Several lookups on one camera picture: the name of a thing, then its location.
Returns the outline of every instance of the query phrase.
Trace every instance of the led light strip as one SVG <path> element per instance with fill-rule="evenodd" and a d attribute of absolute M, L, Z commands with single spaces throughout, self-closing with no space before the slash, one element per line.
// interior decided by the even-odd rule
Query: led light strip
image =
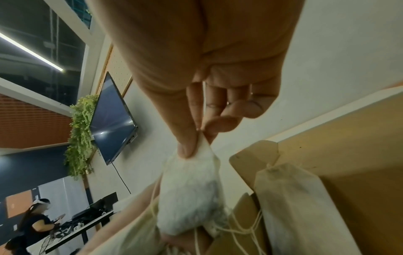
<path fill-rule="evenodd" d="M 28 49 L 28 48 L 22 46 L 22 45 L 19 44 L 19 43 L 17 43 L 17 42 L 14 41 L 13 39 L 11 39 L 11 38 L 9 38 L 9 37 L 3 35 L 2 33 L 0 33 L 0 37 L 3 38 L 4 40 L 6 40 L 7 42 L 9 42 L 9 43 L 11 43 L 11 44 L 17 46 L 18 48 L 22 49 L 23 51 L 25 51 L 25 52 L 31 54 L 32 56 L 34 56 L 34 57 L 36 57 L 36 58 L 42 60 L 43 62 L 45 62 L 45 63 L 48 64 L 49 66 L 51 66 L 51 67 L 53 67 L 53 68 L 59 70 L 60 72 L 63 72 L 63 69 L 62 69 L 61 67 L 59 67 L 59 66 L 53 64 L 52 62 L 50 62 L 50 61 L 47 60 L 47 59 L 44 59 L 43 57 L 39 56 L 38 54 L 36 54 L 36 53 L 33 52 L 32 50 L 30 50 L 30 49 Z"/>

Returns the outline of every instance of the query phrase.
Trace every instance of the fabric bag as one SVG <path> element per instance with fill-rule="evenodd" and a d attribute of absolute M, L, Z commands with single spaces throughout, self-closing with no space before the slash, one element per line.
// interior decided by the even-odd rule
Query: fabric bag
<path fill-rule="evenodd" d="M 273 255 L 361 254 L 320 178 L 291 164 L 256 174 Z"/>

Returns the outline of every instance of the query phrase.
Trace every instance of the white desk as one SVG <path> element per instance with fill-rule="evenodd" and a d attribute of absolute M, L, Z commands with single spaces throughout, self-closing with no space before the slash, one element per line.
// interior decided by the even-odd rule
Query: white desk
<path fill-rule="evenodd" d="M 80 229 L 71 232 L 67 236 L 65 236 L 63 238 L 54 239 L 53 242 L 46 248 L 45 253 L 46 254 L 50 253 L 51 251 L 57 249 L 61 245 L 67 243 L 68 241 L 72 240 L 74 237 L 76 237 L 76 236 L 78 236 L 80 234 L 83 235 L 83 241 L 84 241 L 84 244 L 85 244 L 88 241 L 86 231 L 88 229 L 94 227 L 95 225 L 101 223 L 101 221 L 105 221 L 105 220 L 109 219 L 109 217 L 112 216 L 112 214 L 113 214 L 113 211 L 105 213 L 102 216 L 100 216 L 100 217 L 96 218 L 95 220 L 91 221 L 90 223 L 84 225 Z"/>

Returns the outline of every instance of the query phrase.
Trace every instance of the wall-mounted tv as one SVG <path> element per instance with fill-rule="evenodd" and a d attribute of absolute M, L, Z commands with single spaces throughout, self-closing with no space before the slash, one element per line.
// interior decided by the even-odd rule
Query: wall-mounted tv
<path fill-rule="evenodd" d="M 109 72 L 98 98 L 90 130 L 105 163 L 112 163 L 136 135 L 137 124 Z"/>

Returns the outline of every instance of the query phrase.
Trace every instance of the green plant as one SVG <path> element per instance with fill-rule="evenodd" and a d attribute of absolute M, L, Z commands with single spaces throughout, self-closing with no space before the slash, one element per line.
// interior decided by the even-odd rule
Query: green plant
<path fill-rule="evenodd" d="M 97 95 L 88 95 L 78 100 L 76 105 L 71 105 L 72 122 L 70 123 L 70 143 L 65 152 L 65 163 L 68 164 L 69 174 L 78 178 L 81 175 L 92 173 L 92 167 L 88 160 L 95 146 L 92 144 L 89 125 L 97 104 Z"/>

